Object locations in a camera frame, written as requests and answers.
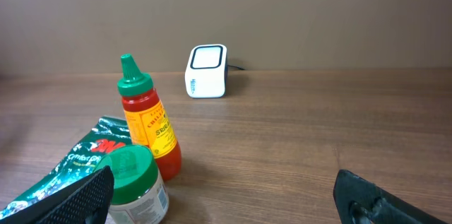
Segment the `green lid jar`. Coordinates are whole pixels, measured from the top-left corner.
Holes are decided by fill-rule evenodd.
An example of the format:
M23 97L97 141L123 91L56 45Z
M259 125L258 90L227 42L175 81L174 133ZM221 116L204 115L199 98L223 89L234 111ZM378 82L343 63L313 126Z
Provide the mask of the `green lid jar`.
M95 170L109 167L114 192L109 214L117 224L158 224L169 208L169 197L149 148L129 145L101 158Z

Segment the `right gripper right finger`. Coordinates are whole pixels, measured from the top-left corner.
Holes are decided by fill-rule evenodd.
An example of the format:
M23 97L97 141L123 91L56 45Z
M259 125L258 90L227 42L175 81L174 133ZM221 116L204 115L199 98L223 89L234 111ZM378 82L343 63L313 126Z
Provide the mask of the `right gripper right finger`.
M349 170L339 170L333 198L342 224L446 224Z

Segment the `red sriracha sauce bottle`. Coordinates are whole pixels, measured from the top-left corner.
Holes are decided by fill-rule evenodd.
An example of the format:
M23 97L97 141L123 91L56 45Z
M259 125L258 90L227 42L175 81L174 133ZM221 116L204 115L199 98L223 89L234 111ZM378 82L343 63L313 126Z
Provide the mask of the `red sriracha sauce bottle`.
M148 147L164 181L182 168L182 152L176 134L148 73L142 72L131 54L121 56L121 96L132 143Z

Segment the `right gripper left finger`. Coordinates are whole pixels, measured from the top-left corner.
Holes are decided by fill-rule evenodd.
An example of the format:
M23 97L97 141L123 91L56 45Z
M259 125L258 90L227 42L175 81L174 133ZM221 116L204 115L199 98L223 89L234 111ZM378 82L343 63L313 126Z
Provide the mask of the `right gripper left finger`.
M105 224L114 176L104 167L1 220L1 224Z

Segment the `green 3M gloves package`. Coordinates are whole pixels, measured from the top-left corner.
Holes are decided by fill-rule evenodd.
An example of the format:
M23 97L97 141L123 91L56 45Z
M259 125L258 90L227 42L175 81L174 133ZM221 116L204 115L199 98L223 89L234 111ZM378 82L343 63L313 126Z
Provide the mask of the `green 3M gloves package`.
M1 211L7 218L93 173L101 158L131 144L124 119L103 116L42 180L23 192Z

